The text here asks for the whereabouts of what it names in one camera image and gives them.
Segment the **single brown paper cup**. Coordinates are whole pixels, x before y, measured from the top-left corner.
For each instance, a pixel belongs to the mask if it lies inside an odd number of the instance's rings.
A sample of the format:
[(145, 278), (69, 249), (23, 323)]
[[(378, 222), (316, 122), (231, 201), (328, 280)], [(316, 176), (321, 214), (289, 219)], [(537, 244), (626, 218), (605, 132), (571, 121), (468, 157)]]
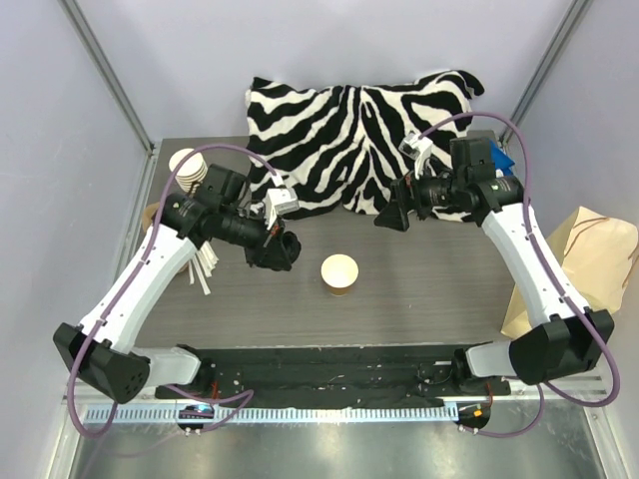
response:
[(346, 254), (332, 254), (321, 264), (320, 277), (326, 289), (335, 296), (347, 294), (358, 278), (356, 261)]

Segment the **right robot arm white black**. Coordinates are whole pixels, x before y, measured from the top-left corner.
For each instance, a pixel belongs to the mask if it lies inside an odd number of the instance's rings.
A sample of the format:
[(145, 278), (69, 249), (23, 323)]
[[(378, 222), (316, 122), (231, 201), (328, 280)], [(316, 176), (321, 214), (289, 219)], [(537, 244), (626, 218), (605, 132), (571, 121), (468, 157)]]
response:
[(405, 232), (408, 215), (426, 219), (436, 207), (470, 214), (501, 254), (527, 309), (530, 330), (510, 341), (471, 346), (456, 355), (450, 379), (471, 394), (487, 377), (514, 376), (535, 385), (592, 370), (601, 355), (598, 339), (614, 329), (611, 314), (593, 310), (576, 290), (545, 239), (537, 239), (534, 210), (523, 202), (524, 188), (513, 176), (497, 174), (485, 138), (451, 141), (452, 168), (437, 176), (425, 163), (432, 141), (408, 134), (400, 151), (414, 169), (390, 186), (388, 205), (375, 218), (378, 227)]

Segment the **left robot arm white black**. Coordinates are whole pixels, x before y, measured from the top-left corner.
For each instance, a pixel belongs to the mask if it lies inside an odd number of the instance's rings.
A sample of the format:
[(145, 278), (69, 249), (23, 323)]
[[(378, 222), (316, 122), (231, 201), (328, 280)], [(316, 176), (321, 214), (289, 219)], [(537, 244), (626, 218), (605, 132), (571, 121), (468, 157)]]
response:
[(242, 247), (250, 266), (289, 271), (301, 252), (284, 216), (296, 211), (296, 193), (280, 177), (255, 213), (239, 206), (245, 176), (211, 166), (191, 195), (167, 195), (157, 225), (108, 293), (77, 325), (61, 324), (53, 342), (67, 368), (118, 404), (145, 387), (178, 384), (190, 397), (205, 396), (213, 374), (186, 346), (137, 349), (144, 321), (167, 286), (210, 240)]

